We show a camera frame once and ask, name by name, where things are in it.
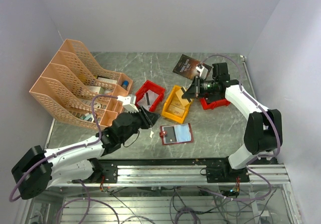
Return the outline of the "gold credit card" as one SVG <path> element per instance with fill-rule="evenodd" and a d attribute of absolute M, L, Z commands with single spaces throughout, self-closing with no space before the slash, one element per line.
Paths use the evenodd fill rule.
<path fill-rule="evenodd" d="M 176 97 L 178 98 L 180 104 L 183 107 L 192 103 L 190 98 L 183 98 L 183 95 L 186 93 L 186 89 L 184 87 L 179 87 L 178 90 L 175 92 Z"/>

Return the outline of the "white credit card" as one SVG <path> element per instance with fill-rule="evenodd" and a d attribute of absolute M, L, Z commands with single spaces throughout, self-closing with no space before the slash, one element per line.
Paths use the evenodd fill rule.
<path fill-rule="evenodd" d="M 138 105 L 143 106 L 145 109 L 150 110 L 151 106 L 154 104 L 158 98 L 158 94 L 148 90 L 142 97 L 141 100 L 137 102 Z"/>

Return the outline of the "red plastic bin with cards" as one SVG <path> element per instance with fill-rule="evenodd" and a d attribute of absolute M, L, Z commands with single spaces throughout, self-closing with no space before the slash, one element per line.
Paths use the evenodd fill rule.
<path fill-rule="evenodd" d="M 165 88 L 147 80 L 135 94 L 135 105 L 137 107 L 142 106 L 148 111 L 154 112 L 157 105 L 162 102 L 165 91 Z"/>

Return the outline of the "yellow plastic bin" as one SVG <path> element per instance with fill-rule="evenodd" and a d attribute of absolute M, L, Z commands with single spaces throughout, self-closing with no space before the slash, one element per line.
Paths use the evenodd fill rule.
<path fill-rule="evenodd" d="M 166 119 L 172 120 L 179 124 L 182 124 L 185 121 L 186 116 L 188 115 L 193 99 L 188 101 L 187 99 L 182 99 L 184 87 L 174 85 L 168 98 L 166 99 L 162 116 Z"/>

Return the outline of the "red leather card holder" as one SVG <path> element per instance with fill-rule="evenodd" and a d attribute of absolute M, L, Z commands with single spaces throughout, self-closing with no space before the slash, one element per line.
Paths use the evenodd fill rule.
<path fill-rule="evenodd" d="M 176 142 L 171 144 L 164 143 L 165 140 L 165 134 L 164 127 L 167 126 L 173 126 L 175 128 L 175 134 L 176 134 Z M 162 141 L 162 145 L 175 145 L 175 144 L 187 144 L 192 143 L 194 141 L 193 131 L 191 128 L 191 124 L 175 124 L 175 125 L 166 125 L 166 126 L 160 126 L 160 133 L 159 137 Z"/>

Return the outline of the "black credit card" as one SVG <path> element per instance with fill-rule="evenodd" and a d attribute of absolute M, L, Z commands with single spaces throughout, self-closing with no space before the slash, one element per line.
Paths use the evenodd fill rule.
<path fill-rule="evenodd" d="M 164 131 L 166 132 L 164 143 L 171 144 L 171 143 L 175 143 L 177 141 L 176 134 L 175 134 L 175 128 L 173 126 L 164 127 Z"/>

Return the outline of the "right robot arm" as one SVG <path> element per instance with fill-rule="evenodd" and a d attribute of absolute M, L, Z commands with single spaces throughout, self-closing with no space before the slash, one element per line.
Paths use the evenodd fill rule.
<path fill-rule="evenodd" d="M 183 99 L 206 98 L 213 101 L 227 100 L 247 121 L 243 145 L 228 157 L 229 165 L 221 169 L 224 180 L 233 181 L 239 170 L 258 157 L 278 155 L 282 145 L 282 119 L 277 109 L 269 109 L 254 99 L 240 81 L 231 79 L 226 62 L 213 64 L 212 80 L 206 80 L 207 68 L 196 66 L 197 75 L 190 87 L 183 92 Z"/>

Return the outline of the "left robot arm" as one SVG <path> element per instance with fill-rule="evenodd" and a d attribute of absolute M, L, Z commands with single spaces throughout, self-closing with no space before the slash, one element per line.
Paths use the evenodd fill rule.
<path fill-rule="evenodd" d="M 160 114 L 140 106 L 137 112 L 119 114 L 111 126 L 84 141 L 56 149 L 30 148 L 12 168 L 16 185 L 9 200 L 31 199 L 63 181 L 99 181 L 102 169 L 94 165 L 94 159 L 118 150 L 132 135 L 152 128 L 159 118 Z"/>

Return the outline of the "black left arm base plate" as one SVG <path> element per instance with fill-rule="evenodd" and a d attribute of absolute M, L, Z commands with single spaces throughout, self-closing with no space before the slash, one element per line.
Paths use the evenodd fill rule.
<path fill-rule="evenodd" d="M 99 167 L 94 170 L 88 178 L 80 178 L 83 183 L 116 183 L 118 178 L 118 168 L 114 165 Z"/>

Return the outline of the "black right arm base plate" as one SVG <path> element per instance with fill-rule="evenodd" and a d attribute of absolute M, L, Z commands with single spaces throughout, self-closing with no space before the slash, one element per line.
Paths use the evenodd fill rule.
<path fill-rule="evenodd" d="M 206 158 L 204 160 L 205 168 L 202 168 L 200 174 L 206 177 L 208 183 L 241 183 L 249 182 L 249 174 L 246 168 L 232 169 L 228 158 Z"/>

